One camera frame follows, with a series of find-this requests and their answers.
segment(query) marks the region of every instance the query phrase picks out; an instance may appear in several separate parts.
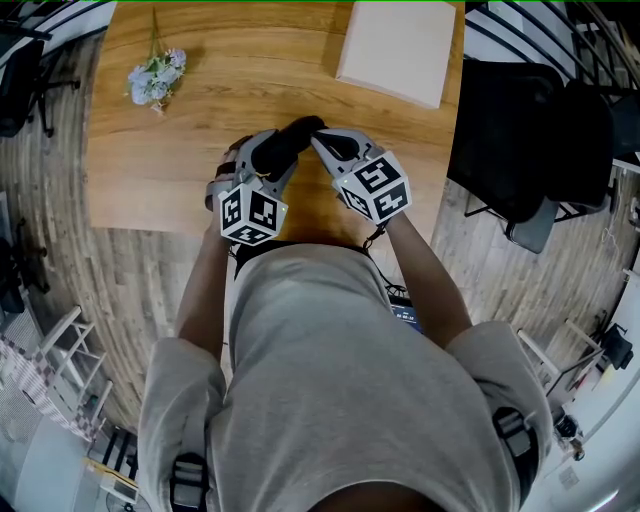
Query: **wooden floor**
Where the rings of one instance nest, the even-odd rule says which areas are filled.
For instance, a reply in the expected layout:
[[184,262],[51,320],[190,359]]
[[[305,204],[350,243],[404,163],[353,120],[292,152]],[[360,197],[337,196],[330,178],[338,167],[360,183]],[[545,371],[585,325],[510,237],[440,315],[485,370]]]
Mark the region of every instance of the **wooden floor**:
[[[60,62],[57,75],[78,77],[82,87],[51,93],[57,130],[52,139],[36,122],[14,139],[0,140],[0,189],[8,193],[12,219],[26,218],[31,243],[49,250],[52,291],[32,293],[43,328],[76,303],[96,322],[89,341],[109,351],[106,371],[115,383],[107,412],[113,421],[135,427],[151,345],[171,332],[199,240],[89,227],[85,128],[101,40],[84,40]],[[621,270],[638,242],[625,221],[638,179],[621,183],[611,230],[617,248],[611,239],[602,241],[609,216],[601,213],[556,225],[540,256],[509,243],[490,215],[464,219],[467,193],[448,184],[433,246],[463,289],[473,319],[510,321],[544,343],[566,317],[589,330],[593,315],[615,304]]]

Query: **office chair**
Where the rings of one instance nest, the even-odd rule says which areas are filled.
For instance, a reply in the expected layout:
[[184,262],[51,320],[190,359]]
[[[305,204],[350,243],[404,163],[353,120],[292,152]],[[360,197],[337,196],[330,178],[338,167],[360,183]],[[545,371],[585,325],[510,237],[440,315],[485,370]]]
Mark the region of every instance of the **office chair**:
[[[588,86],[550,66],[465,60],[448,177],[507,221],[507,238],[539,253],[558,209],[569,220],[606,206],[611,113]],[[575,211],[568,210],[568,203]]]
[[0,307],[7,313],[20,314],[25,306],[20,285],[25,288],[35,286],[42,293],[49,291],[49,284],[38,278],[36,258],[45,257],[45,248],[36,249],[27,256],[23,248],[22,229],[26,222],[22,219],[16,229],[16,244],[12,247],[6,239],[0,238]]
[[0,137],[14,137],[25,122],[32,122],[31,112],[36,104],[42,129],[52,137],[53,128],[47,126],[46,92],[65,85],[80,88],[77,80],[49,82],[57,58],[41,66],[43,50],[43,41],[33,41],[13,52],[7,61],[0,83]]

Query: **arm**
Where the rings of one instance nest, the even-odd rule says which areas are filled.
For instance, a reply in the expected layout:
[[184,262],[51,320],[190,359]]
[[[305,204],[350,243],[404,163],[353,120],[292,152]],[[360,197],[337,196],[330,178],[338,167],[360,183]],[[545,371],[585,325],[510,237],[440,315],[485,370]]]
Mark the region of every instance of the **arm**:
[[228,255],[229,242],[220,235],[220,221],[214,214],[184,290],[175,326],[177,337],[210,352],[218,362],[224,337]]
[[387,224],[411,302],[426,336],[441,348],[471,327],[458,287],[404,212]]

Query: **cable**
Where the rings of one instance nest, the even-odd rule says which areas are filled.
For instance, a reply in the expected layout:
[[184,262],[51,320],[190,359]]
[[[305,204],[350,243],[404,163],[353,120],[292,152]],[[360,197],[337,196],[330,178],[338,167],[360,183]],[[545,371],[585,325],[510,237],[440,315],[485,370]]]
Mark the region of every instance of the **cable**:
[[612,211],[609,215],[609,225],[604,228],[604,231],[602,232],[602,236],[600,237],[600,242],[601,243],[606,243],[609,239],[611,240],[611,242],[613,243],[613,248],[615,249],[615,258],[617,258],[620,255],[620,247],[618,246],[618,242],[616,241],[616,236],[614,234],[614,228],[613,228],[613,224],[616,218],[616,215],[618,214],[618,210],[620,209],[620,193],[621,193],[621,185],[620,185],[620,180],[616,179],[614,177],[614,185],[615,185],[615,191],[611,194],[611,201],[615,201],[615,208],[614,211]]
[[371,236],[369,236],[364,241],[364,243],[362,244],[362,250],[369,257],[369,259],[373,262],[373,264],[375,265],[376,269],[378,270],[378,273],[380,274],[380,277],[384,280],[385,283],[387,283],[385,285],[385,289],[387,290],[387,293],[389,293],[390,295],[393,295],[394,297],[404,297],[407,294],[407,289],[402,285],[395,284],[395,283],[392,283],[391,281],[389,281],[387,279],[387,277],[380,270],[380,267],[378,267],[378,264],[371,257],[371,254],[369,254],[369,248],[373,245],[373,242],[377,238],[379,238],[380,236],[382,236],[385,233],[385,231],[386,231],[385,228],[387,227],[387,223],[388,222],[389,221],[386,220],[382,224],[378,224],[378,227],[374,231],[374,233]]

